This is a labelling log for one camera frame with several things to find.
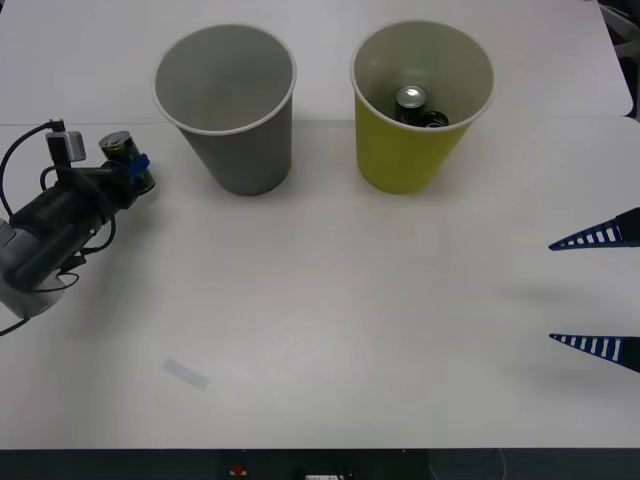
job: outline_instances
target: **yellow paper cup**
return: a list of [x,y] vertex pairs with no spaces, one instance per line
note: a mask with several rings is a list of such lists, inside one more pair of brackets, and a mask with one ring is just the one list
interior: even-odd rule
[[[469,35],[438,22],[409,21],[378,30],[351,62],[356,94],[358,168],[374,187],[389,193],[422,189],[493,98],[489,56]],[[427,110],[450,125],[422,128],[394,120],[398,90],[427,94]]]

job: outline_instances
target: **gray paper cup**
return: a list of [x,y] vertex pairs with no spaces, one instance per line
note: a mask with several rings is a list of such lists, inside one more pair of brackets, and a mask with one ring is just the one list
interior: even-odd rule
[[220,185],[260,195],[291,167],[295,83],[293,55],[280,40],[251,26],[218,25],[165,53],[153,96]]

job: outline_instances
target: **small tape strip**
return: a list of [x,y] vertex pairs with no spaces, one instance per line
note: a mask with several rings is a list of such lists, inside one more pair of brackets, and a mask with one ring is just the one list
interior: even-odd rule
[[189,367],[176,362],[172,358],[167,358],[162,366],[165,372],[178,377],[180,380],[191,384],[201,392],[209,386],[209,379],[204,375],[191,370]]

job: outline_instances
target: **table surface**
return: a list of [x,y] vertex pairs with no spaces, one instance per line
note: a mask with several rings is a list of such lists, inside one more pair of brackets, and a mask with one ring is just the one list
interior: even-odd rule
[[382,25],[415,18],[474,35],[495,64],[495,102],[514,111],[632,108],[593,0],[13,0],[0,16],[0,124],[163,122],[150,93],[162,53],[188,32],[228,22],[259,25],[291,47],[296,118],[351,119],[356,46]]
[[[501,136],[502,115],[413,196],[360,177],[350,121],[296,122],[291,174],[258,198],[172,126],[125,126],[158,187],[0,342],[0,447],[640,447],[638,375],[547,338],[640,335],[637,252],[547,250],[637,206],[640,125]],[[81,127],[96,163],[112,129]],[[47,164],[41,136],[18,150],[13,206]]]

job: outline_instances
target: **wire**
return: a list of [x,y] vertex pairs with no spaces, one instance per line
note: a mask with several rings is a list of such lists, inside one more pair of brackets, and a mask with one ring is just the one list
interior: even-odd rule
[[56,275],[56,278],[60,278],[62,276],[69,276],[69,277],[75,277],[75,279],[71,282],[71,283],[67,283],[62,287],[57,287],[57,288],[45,288],[42,290],[31,290],[33,293],[52,293],[52,292],[61,292],[63,290],[66,290],[67,288],[71,288],[73,287],[76,283],[78,283],[78,280],[80,280],[80,275],[78,275],[77,273],[73,273],[73,272],[65,272],[65,273],[60,273],[58,275]]
[[[502,480],[507,480],[507,460],[504,458],[504,453],[501,448],[498,448],[498,453],[500,454],[500,461],[502,462]],[[441,480],[441,478],[436,475],[435,470],[429,464],[429,472],[431,472],[431,476],[434,480]]]
[[[47,289],[43,289],[43,290],[32,290],[33,293],[52,293],[52,292],[60,292],[62,290],[66,290],[67,288],[71,288],[73,287],[76,283],[78,283],[78,280],[80,280],[80,275],[78,275],[77,273],[73,273],[73,272],[67,272],[67,273],[61,273],[59,275],[57,275],[56,278],[58,277],[62,277],[63,275],[67,275],[67,276],[71,276],[71,277],[75,277],[75,280],[73,280],[71,283],[67,283],[66,285],[64,285],[63,287],[58,287],[58,288],[47,288]],[[18,323],[14,323],[13,325],[11,325],[8,328],[5,328],[4,330],[0,330],[0,337],[4,337],[5,335],[13,332],[14,330],[17,330],[18,328],[20,328],[21,326],[23,326],[25,323],[27,323],[29,320],[31,320],[31,317],[24,317],[22,320],[20,320]]]
[[32,128],[27,133],[25,133],[20,138],[18,138],[15,142],[13,142],[13,144],[9,147],[9,150],[7,150],[7,153],[5,153],[4,157],[2,157],[2,162],[0,162],[0,202],[2,202],[2,206],[7,211],[7,215],[9,215],[9,218],[13,216],[13,211],[11,210],[11,207],[9,206],[9,202],[7,202],[7,197],[4,193],[4,172],[7,169],[7,163],[9,163],[9,158],[11,157],[13,152],[15,152],[16,149],[20,146],[20,144],[22,144],[22,142],[24,142],[26,139],[48,128],[54,128],[59,124],[60,124],[59,122],[54,122],[50,120],[46,123],[43,123],[42,125]]
[[[89,185],[89,187],[91,188],[91,190],[93,190],[96,195],[100,198],[101,202],[104,204],[103,207],[106,210],[106,217],[109,219],[109,226],[111,228],[110,232],[109,232],[109,238],[107,238],[107,240],[100,245],[99,247],[87,247],[87,248],[83,248],[80,250],[80,253],[82,255],[92,255],[94,253],[98,253],[102,250],[104,250],[105,248],[107,248],[109,245],[111,245],[111,243],[113,243],[113,240],[116,238],[116,217],[113,213],[111,213],[111,202],[109,201],[109,199],[105,196],[104,193],[102,193],[102,190],[100,190],[95,183],[93,183],[91,181],[91,179],[85,175],[84,173],[74,169],[74,168],[69,168],[69,167],[63,167],[63,166],[58,166],[58,165],[51,165],[50,167],[45,168],[42,173],[40,174],[40,187],[44,190],[47,189],[47,185],[46,185],[46,178],[47,175],[52,172],[52,171],[65,171],[65,172],[72,172],[73,174],[77,175],[79,178],[82,178],[82,180]],[[103,223],[105,222],[105,216],[104,213],[102,211],[102,209],[99,209],[99,213],[100,216],[102,217],[102,221]]]
[[31,317],[24,317],[22,320],[20,320],[18,323],[14,323],[13,325],[11,325],[9,328],[5,328],[4,330],[0,330],[0,337],[4,337],[6,334],[13,332],[14,330],[17,330],[18,328],[20,328],[22,325],[24,325],[25,323],[27,323],[29,320],[31,320]]

